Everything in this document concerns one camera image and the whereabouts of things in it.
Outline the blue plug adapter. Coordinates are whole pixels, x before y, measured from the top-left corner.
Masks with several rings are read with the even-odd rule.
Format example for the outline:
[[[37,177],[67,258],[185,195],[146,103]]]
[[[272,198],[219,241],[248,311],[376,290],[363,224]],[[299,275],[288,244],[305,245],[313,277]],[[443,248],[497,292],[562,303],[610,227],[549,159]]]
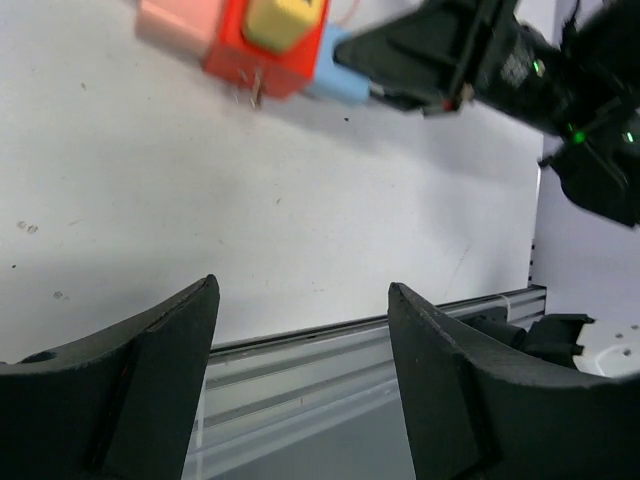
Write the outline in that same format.
[[[337,24],[326,25],[312,80],[303,90],[306,96],[345,105],[363,105],[368,102],[369,79],[334,60],[336,45],[348,36],[348,32]]]

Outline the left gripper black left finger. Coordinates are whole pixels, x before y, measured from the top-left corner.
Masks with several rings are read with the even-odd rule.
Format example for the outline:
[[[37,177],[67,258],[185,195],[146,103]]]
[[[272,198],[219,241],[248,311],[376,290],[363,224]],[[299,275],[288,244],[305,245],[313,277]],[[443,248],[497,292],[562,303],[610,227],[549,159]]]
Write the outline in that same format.
[[[149,310],[1,367],[5,479],[178,479],[220,302],[206,276]]]

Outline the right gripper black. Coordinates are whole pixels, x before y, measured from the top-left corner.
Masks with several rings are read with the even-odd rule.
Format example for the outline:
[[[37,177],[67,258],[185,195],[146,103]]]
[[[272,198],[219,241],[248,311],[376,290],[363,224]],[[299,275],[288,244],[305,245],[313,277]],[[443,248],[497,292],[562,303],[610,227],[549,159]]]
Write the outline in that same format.
[[[424,1],[338,42],[335,62],[401,112],[455,112],[467,98],[574,143],[639,141],[639,4],[580,5],[558,45],[519,22],[513,1]]]

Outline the yellow plug adapter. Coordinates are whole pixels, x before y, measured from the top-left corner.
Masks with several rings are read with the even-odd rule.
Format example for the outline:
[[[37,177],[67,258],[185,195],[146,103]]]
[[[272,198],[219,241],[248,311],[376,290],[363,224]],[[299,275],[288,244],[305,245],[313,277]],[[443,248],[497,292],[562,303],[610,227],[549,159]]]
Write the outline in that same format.
[[[321,23],[325,6],[324,0],[249,1],[242,33],[253,45],[286,53]]]

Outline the pink charger block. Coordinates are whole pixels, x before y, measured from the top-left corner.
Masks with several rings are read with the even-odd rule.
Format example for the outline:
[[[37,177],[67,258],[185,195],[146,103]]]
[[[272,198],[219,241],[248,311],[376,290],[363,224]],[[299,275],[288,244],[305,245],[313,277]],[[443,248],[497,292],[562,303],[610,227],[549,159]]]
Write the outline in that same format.
[[[142,0],[136,36],[171,53],[202,60],[214,39],[223,0]]]

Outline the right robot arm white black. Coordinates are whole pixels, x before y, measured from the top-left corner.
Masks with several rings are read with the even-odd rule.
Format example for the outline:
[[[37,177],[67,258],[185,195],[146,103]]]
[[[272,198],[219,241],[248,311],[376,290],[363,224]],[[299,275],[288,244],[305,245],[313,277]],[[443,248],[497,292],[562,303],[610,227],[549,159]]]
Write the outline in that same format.
[[[477,101],[545,134],[532,274],[581,327],[539,348],[582,372],[639,370],[639,5],[565,1],[550,43],[512,1],[425,1],[340,41],[374,98],[426,117]]]

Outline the red cube socket adapter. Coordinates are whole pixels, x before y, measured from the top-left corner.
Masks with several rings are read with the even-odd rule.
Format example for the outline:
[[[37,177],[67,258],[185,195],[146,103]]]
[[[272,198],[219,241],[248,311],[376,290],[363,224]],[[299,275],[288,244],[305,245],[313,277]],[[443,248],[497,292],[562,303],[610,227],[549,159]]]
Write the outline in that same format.
[[[329,3],[321,3],[319,24],[286,53],[271,53],[251,44],[241,32],[248,7],[246,1],[228,1],[222,9],[216,34],[202,69],[230,85],[262,96],[284,100],[302,92],[312,81],[316,68]]]

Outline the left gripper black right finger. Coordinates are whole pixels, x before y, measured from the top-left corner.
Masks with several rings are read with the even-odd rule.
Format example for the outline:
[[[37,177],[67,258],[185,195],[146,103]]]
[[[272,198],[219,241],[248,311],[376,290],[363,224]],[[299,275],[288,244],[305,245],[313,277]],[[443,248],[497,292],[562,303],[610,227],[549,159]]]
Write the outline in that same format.
[[[639,379],[518,351],[404,284],[388,322],[419,479],[635,479]]]

